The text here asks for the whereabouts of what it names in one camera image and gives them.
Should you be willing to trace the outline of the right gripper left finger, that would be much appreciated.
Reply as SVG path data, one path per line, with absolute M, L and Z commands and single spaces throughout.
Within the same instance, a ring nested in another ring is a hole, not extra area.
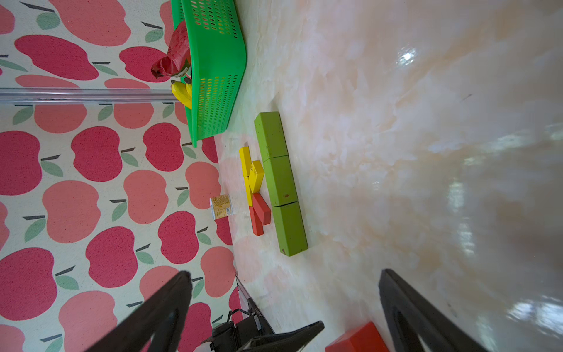
M 191 274 L 178 272 L 89 351 L 175 351 L 192 298 Z

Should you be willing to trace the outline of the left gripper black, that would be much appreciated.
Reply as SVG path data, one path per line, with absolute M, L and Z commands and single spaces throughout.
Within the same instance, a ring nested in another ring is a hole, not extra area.
M 302 351 L 324 328 L 324 322 L 318 321 L 295 331 L 274 334 L 260 311 L 235 309 L 224 323 L 213 328 L 205 343 L 210 343 L 212 351 L 296 352 Z

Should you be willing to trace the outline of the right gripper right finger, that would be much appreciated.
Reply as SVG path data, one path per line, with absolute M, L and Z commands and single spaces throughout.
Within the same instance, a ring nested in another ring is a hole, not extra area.
M 395 271 L 381 271 L 379 292 L 396 351 L 485 350 Z

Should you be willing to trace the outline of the red block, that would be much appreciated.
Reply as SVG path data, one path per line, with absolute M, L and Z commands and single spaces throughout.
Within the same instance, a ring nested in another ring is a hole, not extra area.
M 263 225 L 255 209 L 252 206 L 249 206 L 249 215 L 252 222 L 252 232 L 256 236 L 262 236 L 264 234 Z
M 373 322 L 346 331 L 325 347 L 325 352 L 389 352 Z
M 253 208 L 263 225 L 271 223 L 271 209 L 260 193 L 252 195 Z

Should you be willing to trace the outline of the green block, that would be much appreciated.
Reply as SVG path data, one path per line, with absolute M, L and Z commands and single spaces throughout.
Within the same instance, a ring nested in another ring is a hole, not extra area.
M 309 248 L 299 202 L 274 207 L 272 215 L 282 254 L 291 257 Z
M 287 155 L 266 160 L 264 170 L 271 205 L 279 207 L 299 200 Z
M 261 112 L 255 119 L 255 130 L 263 161 L 288 156 L 288 149 L 278 111 Z

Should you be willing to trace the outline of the yellow block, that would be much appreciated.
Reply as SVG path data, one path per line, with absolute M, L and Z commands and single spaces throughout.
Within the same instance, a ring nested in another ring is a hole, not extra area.
M 260 161 L 252 161 L 249 173 L 249 189 L 253 194 L 259 193 L 265 176 L 262 163 Z
M 253 206 L 252 189 L 251 189 L 251 186 L 250 186 L 249 177 L 244 178 L 244 184 L 245 184 L 245 189 L 246 189 L 246 197 L 247 197 L 248 206 L 252 207 Z
M 249 177 L 252 168 L 252 158 L 249 147 L 242 147 L 239 150 L 239 155 L 243 177 Z

